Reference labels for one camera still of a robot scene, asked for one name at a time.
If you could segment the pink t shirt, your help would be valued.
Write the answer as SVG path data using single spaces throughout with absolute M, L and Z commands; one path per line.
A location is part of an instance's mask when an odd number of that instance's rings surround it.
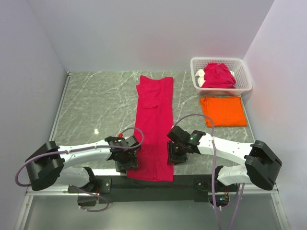
M 153 80 L 144 75 L 136 86 L 138 103 L 134 131 L 138 141 L 144 140 L 137 153 L 138 168 L 127 172 L 131 179 L 172 182 L 173 165 L 168 163 L 168 132 L 173 126 L 173 84 L 172 77 Z

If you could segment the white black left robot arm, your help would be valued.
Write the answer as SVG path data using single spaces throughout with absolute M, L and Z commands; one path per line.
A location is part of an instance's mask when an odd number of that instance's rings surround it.
M 117 172 L 138 168 L 137 153 L 141 143 L 135 136 L 107 137 L 103 140 L 77 145 L 58 146 L 49 141 L 26 160 L 30 186 L 41 191 L 54 184 L 74 185 L 89 193 L 97 188 L 93 170 L 76 165 L 94 161 L 114 161 Z

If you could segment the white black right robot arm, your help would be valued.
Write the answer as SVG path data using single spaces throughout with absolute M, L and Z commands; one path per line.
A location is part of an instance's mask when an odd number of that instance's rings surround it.
M 222 191 L 232 184 L 254 184 L 271 191 L 280 172 L 282 161 L 263 141 L 240 143 L 194 130 L 191 134 L 174 126 L 167 134 L 168 160 L 173 164 L 185 163 L 188 153 L 212 155 L 236 163 L 235 166 L 218 166 L 211 187 Z

